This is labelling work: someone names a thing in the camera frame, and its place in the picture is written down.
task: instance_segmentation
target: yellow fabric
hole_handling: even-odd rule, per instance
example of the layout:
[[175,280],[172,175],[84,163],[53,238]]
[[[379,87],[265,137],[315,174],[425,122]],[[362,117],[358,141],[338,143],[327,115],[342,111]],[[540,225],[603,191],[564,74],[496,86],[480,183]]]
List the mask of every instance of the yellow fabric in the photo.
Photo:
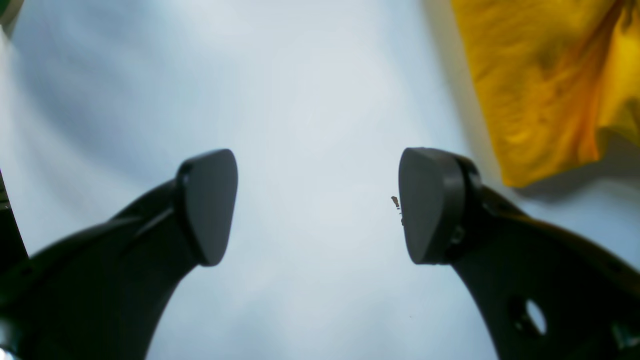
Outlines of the yellow fabric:
[[504,184],[601,159],[609,131],[640,145],[638,1],[451,2]]

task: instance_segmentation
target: white backdrop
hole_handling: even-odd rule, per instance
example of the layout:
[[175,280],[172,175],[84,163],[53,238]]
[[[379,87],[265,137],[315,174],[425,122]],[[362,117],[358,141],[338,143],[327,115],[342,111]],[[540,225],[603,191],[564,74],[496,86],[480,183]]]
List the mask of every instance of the white backdrop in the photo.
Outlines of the white backdrop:
[[638,151],[501,186],[447,1],[27,0],[11,41],[0,167],[30,254],[236,155],[225,258],[183,280],[149,359],[495,359],[453,270],[406,253],[405,147],[469,156],[640,267]]

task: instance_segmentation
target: hole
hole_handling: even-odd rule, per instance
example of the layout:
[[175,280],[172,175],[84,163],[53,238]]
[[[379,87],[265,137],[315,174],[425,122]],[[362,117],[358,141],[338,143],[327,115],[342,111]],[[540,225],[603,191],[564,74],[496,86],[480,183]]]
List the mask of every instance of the hole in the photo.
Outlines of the hole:
[[540,307],[531,299],[513,299],[509,312],[516,330],[530,338],[547,333],[547,321]]
[[547,332],[547,321],[545,320],[545,315],[542,313],[542,310],[540,310],[540,307],[538,307],[533,300],[527,300],[527,314],[533,321],[533,325],[536,326],[540,335],[544,335]]
[[9,350],[0,348],[0,360],[18,360]]

